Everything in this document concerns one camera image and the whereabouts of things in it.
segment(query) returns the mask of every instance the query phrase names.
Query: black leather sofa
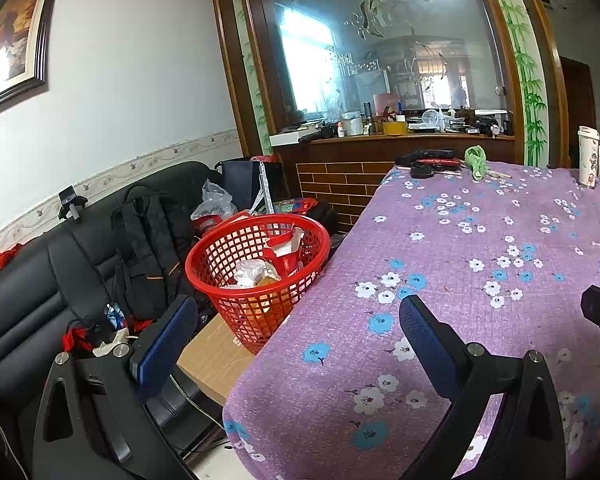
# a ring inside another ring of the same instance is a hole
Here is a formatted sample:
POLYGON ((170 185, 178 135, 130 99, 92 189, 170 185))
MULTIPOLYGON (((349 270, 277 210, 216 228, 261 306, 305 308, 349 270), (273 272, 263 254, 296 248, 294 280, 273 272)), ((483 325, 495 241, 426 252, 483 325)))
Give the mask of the black leather sofa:
MULTIPOLYGON (((200 162, 183 162, 139 182, 169 193, 191 210, 202 201, 206 179, 219 173, 200 162)), ((0 425, 13 452, 30 475, 33 434, 45 379, 62 351, 61 337, 75 319, 101 312, 110 303, 114 266, 119 261, 110 214, 126 188, 88 205, 80 222, 63 221, 32 240, 0 271, 0 425)), ((174 376, 199 406, 215 418, 221 406, 200 392, 178 367, 174 376)), ((213 423, 191 406, 168 381, 147 403, 170 443, 183 453, 210 431, 213 423)), ((120 460, 128 454, 123 440, 109 435, 120 460)), ((0 478, 22 474, 8 460, 0 436, 0 478)))

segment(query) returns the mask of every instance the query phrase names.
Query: white wall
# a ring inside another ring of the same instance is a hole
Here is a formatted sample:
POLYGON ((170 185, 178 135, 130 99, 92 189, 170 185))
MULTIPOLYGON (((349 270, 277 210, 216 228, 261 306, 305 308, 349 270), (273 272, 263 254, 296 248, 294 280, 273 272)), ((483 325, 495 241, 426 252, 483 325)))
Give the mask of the white wall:
POLYGON ((48 91, 0 112, 0 228, 121 162, 234 127, 211 0, 56 0, 48 91))
POLYGON ((590 0, 576 0, 562 10, 547 10, 558 53, 591 68, 596 119, 600 131, 600 12, 590 0))

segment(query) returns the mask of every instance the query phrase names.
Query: picture frame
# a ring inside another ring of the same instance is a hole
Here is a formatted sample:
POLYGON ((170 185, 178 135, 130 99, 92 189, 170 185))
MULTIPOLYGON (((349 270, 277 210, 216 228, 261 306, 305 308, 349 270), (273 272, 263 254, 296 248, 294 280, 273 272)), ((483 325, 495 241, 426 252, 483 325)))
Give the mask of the picture frame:
POLYGON ((0 8, 0 105, 46 83, 55 0, 6 0, 0 8))

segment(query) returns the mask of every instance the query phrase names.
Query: purple tablecloth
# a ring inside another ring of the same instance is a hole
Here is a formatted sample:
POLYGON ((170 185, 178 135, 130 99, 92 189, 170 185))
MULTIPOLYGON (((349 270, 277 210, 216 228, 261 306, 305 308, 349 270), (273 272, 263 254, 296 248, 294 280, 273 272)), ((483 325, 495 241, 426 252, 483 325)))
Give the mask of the purple tablecloth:
MULTIPOLYGON (((397 479, 449 403, 400 329, 417 293, 464 341, 546 357, 568 472, 600 441, 600 330, 580 297, 600 286, 600 181, 570 170, 490 164, 512 179, 475 182, 393 170, 287 322, 234 386, 225 428, 257 480, 397 479)), ((492 399, 459 472, 497 412, 492 399)))

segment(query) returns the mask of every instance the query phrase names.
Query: plastic bag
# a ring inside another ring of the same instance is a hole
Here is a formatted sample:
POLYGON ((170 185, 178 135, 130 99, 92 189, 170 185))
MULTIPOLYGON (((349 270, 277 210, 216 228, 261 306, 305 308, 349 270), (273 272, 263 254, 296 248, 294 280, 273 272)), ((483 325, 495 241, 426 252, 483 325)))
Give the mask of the plastic bag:
POLYGON ((238 212, 238 208, 231 202, 232 198, 218 184, 207 179, 202 186, 202 204, 191 213, 191 219, 196 220, 209 215, 218 215, 222 220, 230 218, 238 212))

